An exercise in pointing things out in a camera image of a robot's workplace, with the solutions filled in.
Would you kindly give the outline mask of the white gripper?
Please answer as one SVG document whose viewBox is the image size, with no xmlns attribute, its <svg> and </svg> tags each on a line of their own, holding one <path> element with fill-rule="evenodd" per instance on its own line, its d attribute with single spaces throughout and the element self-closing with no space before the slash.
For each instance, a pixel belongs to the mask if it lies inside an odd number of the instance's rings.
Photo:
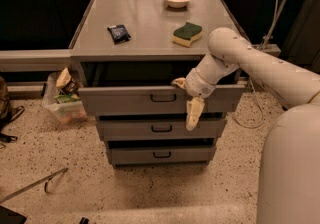
<svg viewBox="0 0 320 224">
<path fill-rule="evenodd" d="M 171 81 L 171 84 L 185 89 L 193 97 L 186 104 L 186 129 L 191 131 L 197 126 L 203 112 L 205 106 L 203 98 L 208 98 L 216 89 L 216 86 L 202 79 L 195 68 L 188 73 L 186 79 L 184 77 L 176 78 Z"/>
</svg>

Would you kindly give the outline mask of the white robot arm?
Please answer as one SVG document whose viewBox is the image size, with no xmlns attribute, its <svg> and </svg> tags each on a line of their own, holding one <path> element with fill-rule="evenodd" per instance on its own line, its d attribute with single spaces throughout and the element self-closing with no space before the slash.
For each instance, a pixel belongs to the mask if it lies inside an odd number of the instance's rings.
<svg viewBox="0 0 320 224">
<path fill-rule="evenodd" d="M 253 48 L 226 27 L 209 35 L 208 50 L 173 81 L 192 97 L 186 128 L 197 126 L 220 79 L 245 71 L 286 108 L 265 138 L 256 224 L 320 224 L 320 75 Z"/>
</svg>

